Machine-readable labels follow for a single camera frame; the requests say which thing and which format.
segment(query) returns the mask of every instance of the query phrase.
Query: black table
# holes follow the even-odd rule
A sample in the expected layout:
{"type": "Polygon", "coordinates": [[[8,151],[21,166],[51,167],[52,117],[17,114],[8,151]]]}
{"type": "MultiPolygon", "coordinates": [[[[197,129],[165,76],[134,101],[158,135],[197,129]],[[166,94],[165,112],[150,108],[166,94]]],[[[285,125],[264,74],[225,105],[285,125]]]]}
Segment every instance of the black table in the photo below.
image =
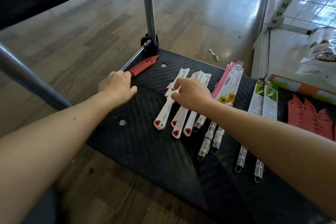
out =
{"type": "MultiPolygon", "coordinates": [[[[211,73],[208,88],[212,91],[224,69],[178,54],[160,50],[156,64],[132,80],[138,93],[125,105],[112,111],[97,127],[88,144],[106,156],[126,166],[153,184],[186,201],[210,217],[225,223],[328,223],[310,202],[299,195],[271,170],[265,168],[264,179],[254,181],[256,158],[248,153],[245,168],[234,172],[240,144],[225,133],[220,151],[203,160],[197,153],[210,121],[190,137],[171,136],[170,121],[179,109],[175,103],[166,128],[158,131],[153,121],[163,107],[166,86],[180,68],[192,73],[202,70],[211,73]],[[119,121],[126,120],[120,126],[119,121]]],[[[133,67],[146,57],[139,55],[133,67]]],[[[237,92],[234,107],[248,110],[256,80],[245,77],[237,92]]],[[[290,98],[292,92],[279,91],[290,98]]],[[[286,102],[282,101],[279,115],[283,116],[286,102]]]]}

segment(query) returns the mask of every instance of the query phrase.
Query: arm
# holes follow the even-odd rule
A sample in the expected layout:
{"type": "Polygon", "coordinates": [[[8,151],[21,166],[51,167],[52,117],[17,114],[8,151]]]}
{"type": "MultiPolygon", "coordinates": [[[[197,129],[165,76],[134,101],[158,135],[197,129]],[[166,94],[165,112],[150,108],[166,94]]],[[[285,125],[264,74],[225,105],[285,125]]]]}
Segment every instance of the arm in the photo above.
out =
{"type": "Polygon", "coordinates": [[[136,92],[129,72],[112,72],[99,92],[0,139],[0,223],[20,223],[96,126],[136,92]]]}
{"type": "Polygon", "coordinates": [[[172,99],[219,124],[299,193],[336,219],[335,142],[215,101],[197,79],[179,78],[175,88],[179,86],[180,94],[174,93],[172,99]]]}

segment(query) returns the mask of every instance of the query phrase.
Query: forearm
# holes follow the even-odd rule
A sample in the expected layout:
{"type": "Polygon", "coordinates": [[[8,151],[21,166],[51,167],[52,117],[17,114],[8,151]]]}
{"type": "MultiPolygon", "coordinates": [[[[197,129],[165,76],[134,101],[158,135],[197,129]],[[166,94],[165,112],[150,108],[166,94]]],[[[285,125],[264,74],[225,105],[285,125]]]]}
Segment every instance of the forearm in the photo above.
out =
{"type": "Polygon", "coordinates": [[[200,113],[219,124],[282,179],[336,219],[335,142],[218,101],[206,102],[200,113]]]}
{"type": "Polygon", "coordinates": [[[0,139],[1,223],[21,222],[52,185],[110,111],[101,100],[97,94],[0,139]]]}

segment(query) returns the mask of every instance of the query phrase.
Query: white knife handle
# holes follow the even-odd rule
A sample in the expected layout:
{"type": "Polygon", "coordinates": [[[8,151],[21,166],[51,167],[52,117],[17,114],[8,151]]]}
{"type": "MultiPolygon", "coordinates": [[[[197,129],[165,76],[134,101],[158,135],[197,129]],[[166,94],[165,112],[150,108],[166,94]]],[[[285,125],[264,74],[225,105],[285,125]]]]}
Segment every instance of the white knife handle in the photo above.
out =
{"type": "Polygon", "coordinates": [[[177,120],[179,119],[179,116],[180,116],[182,110],[183,110],[183,107],[180,106],[180,108],[178,109],[177,113],[175,114],[173,120],[171,121],[170,124],[171,124],[171,126],[172,126],[173,128],[175,127],[175,125],[176,125],[176,123],[177,123],[177,120]]]}
{"type": "Polygon", "coordinates": [[[197,116],[197,113],[192,111],[189,115],[189,118],[187,120],[187,123],[183,129],[183,133],[185,134],[185,136],[190,136],[191,135],[191,131],[193,129],[193,126],[194,126],[194,123],[195,123],[195,120],[196,120],[196,116],[197,116]]]}
{"type": "Polygon", "coordinates": [[[166,123],[167,123],[167,120],[168,120],[170,109],[171,109],[171,106],[174,103],[175,103],[175,101],[172,100],[171,97],[167,97],[167,101],[166,101],[165,105],[162,107],[161,112],[159,113],[159,115],[156,117],[156,119],[154,121],[154,126],[158,130],[162,130],[166,127],[166,123]]]}
{"type": "Polygon", "coordinates": [[[181,111],[180,111],[179,117],[177,119],[175,128],[172,133],[173,137],[175,137],[176,139],[179,139],[182,134],[183,125],[184,125],[184,122],[186,121],[186,117],[188,113],[188,109],[184,107],[180,107],[180,110],[181,111]]]}

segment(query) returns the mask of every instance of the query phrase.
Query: red triangular hole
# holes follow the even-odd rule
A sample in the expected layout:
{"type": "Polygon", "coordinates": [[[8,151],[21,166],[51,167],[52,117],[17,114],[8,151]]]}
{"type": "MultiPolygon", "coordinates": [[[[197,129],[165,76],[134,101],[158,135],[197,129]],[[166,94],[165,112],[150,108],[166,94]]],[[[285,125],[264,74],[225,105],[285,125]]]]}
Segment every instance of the red triangular hole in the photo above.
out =
{"type": "Polygon", "coordinates": [[[174,131],[173,131],[173,135],[174,135],[174,136],[178,136],[178,135],[179,135],[179,132],[180,132],[179,130],[174,130],[174,131]]]}

